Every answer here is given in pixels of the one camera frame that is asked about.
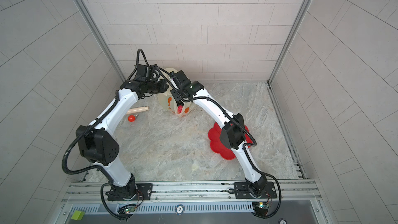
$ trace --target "marble floor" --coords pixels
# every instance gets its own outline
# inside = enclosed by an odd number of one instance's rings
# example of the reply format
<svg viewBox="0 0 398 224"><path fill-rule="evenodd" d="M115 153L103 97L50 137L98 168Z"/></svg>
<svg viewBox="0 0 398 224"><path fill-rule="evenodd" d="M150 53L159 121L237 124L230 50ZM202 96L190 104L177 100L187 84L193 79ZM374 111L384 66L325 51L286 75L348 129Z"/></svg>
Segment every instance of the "marble floor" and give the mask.
<svg viewBox="0 0 398 224"><path fill-rule="evenodd" d="M296 179L297 174L265 83L203 83L222 106L244 117L257 141L250 151L264 172L278 179ZM157 96L139 100L133 107L149 106L135 122L127 115L114 138L119 156L136 181L241 180L237 161L225 160L209 146L207 133L214 120L200 107L179 118L164 110ZM101 172L89 171L86 182L102 182Z"/></svg>

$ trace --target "plastic bag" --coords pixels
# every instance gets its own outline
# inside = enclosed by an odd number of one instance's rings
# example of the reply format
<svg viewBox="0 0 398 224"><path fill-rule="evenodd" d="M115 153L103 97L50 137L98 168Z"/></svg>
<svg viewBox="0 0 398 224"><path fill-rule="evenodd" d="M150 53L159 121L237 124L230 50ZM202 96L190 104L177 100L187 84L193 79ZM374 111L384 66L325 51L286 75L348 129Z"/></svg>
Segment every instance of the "plastic bag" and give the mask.
<svg viewBox="0 0 398 224"><path fill-rule="evenodd" d="M165 70L167 72L177 72L177 70L174 68L166 68ZM168 80L171 80L167 74L164 73L164 76L166 76ZM158 101L160 105L167 111L176 114L178 117L184 117L191 112L193 108L195 108L196 104L193 102L176 102L172 96L172 93L170 92L172 89L173 88L169 86L166 92L157 94Z"/></svg>

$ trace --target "black bracket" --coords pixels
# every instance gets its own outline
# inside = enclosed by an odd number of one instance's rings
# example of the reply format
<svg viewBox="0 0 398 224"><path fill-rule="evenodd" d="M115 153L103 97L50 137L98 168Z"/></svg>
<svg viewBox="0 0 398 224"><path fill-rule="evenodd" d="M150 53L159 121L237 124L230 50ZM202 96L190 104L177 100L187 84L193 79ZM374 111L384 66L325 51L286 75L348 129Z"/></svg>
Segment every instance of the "black bracket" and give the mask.
<svg viewBox="0 0 398 224"><path fill-rule="evenodd" d="M137 191L139 190L140 193L140 201L143 200L144 201L148 201L150 199L150 196L152 194L152 187L153 184L152 183L137 183ZM117 197L117 196L113 196L113 195L108 195L108 201L126 201L126 199L122 198L122 197ZM129 201L138 201L138 194L135 194L134 197L132 199L130 199Z"/></svg>
<svg viewBox="0 0 398 224"><path fill-rule="evenodd" d="M234 189L235 189L236 199L256 199L256 198L252 197L251 194L249 193L249 183L248 182L234 183ZM273 182L268 181L266 186L264 187L263 192L264 193L261 196L261 198L268 198L268 194L271 196L271 198L277 197L276 189L275 189Z"/></svg>

